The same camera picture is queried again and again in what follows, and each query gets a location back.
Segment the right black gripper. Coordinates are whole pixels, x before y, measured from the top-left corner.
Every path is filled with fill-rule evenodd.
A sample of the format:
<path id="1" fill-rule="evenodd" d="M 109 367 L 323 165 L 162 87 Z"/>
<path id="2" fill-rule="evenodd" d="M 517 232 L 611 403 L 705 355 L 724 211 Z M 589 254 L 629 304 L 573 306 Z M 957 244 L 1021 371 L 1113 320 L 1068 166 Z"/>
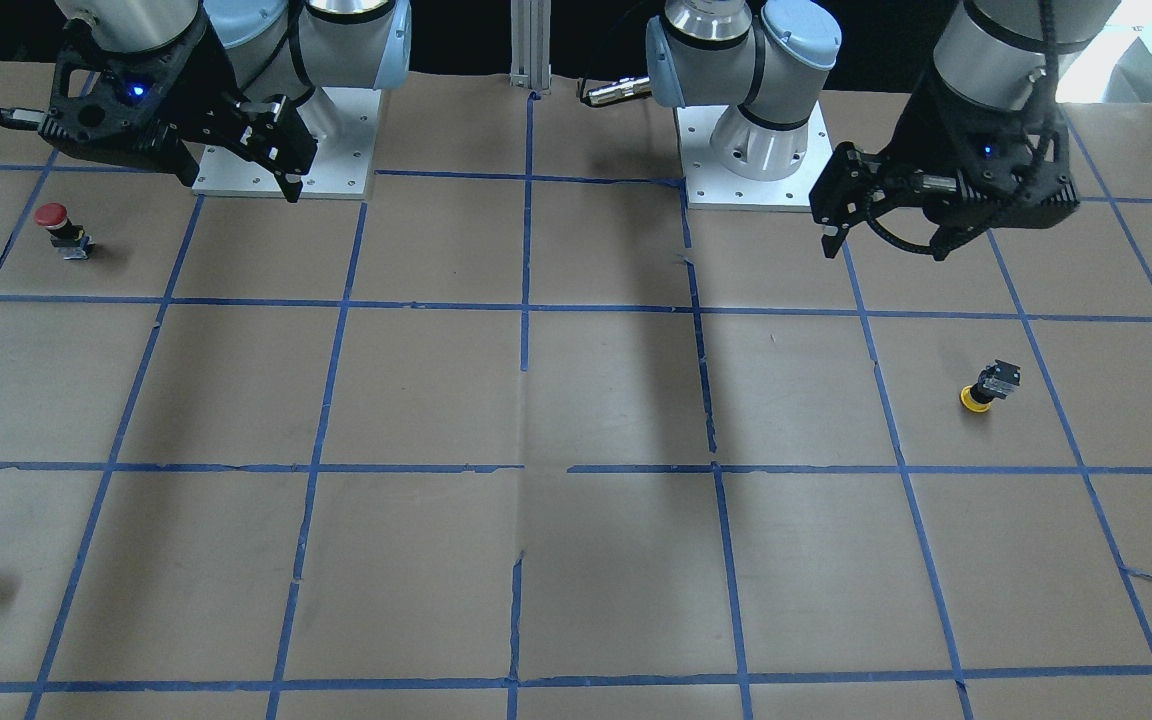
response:
<path id="1" fill-rule="evenodd" d="M 317 152 L 317 141 L 301 118 L 297 106 L 285 94 L 265 97 L 262 103 L 248 101 L 238 90 L 227 51 L 206 15 L 188 15 L 170 41 L 156 50 L 138 53 L 114 53 L 96 40 L 101 20 L 69 18 L 65 23 L 58 67 L 76 61 L 82 69 L 70 74 L 70 97 L 88 94 L 96 74 L 109 65 L 132 65 L 146 73 L 160 73 L 172 79 L 170 94 L 162 103 L 161 118 L 168 119 L 180 138 L 206 143 L 233 152 L 247 161 L 259 164 L 273 174 L 285 200 L 298 202 L 302 177 L 310 170 Z M 169 174 L 184 185 L 191 185 L 198 174 Z"/>

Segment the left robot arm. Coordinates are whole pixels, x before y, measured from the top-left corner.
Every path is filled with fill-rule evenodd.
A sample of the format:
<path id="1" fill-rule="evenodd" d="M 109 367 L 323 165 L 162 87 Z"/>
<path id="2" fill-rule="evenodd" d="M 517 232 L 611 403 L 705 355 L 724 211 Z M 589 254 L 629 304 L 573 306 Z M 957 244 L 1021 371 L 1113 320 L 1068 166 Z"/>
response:
<path id="1" fill-rule="evenodd" d="M 838 143 L 808 195 L 835 258 L 867 223 L 896 249 L 945 260 L 995 228 L 1048 229 L 1079 209 L 1058 101 L 1114 1 L 960 1 L 887 145 Z M 596 90 L 599 106 L 652 96 L 664 108 L 721 106 L 723 169 L 751 181 L 791 176 L 809 115 L 842 45 L 813 1 L 667 1 L 646 24 L 646 74 Z"/>

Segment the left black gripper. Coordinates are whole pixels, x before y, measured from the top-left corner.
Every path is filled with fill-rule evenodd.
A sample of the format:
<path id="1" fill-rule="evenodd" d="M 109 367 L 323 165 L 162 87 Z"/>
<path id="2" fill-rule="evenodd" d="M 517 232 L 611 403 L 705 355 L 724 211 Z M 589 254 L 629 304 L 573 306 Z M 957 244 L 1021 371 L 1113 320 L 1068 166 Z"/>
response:
<path id="1" fill-rule="evenodd" d="M 809 194 L 826 258 L 836 258 L 856 223 L 941 262 L 990 229 L 1064 222 L 1082 205 L 1068 124 L 1046 73 L 1029 90 L 1021 109 L 988 108 L 927 70 L 879 154 L 838 143 Z M 933 236 L 914 243 L 882 227 L 879 218 L 892 209 L 922 209 Z"/>

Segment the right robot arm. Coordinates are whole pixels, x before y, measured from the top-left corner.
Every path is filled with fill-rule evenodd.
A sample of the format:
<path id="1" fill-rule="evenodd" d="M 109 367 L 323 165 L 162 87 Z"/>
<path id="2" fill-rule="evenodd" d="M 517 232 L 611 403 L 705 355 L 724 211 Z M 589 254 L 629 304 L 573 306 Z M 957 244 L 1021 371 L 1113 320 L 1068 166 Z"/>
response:
<path id="1" fill-rule="evenodd" d="M 407 1 L 61 1 L 45 109 L 3 122 L 69 158 L 197 195 L 361 200 L 382 92 L 410 68 Z"/>

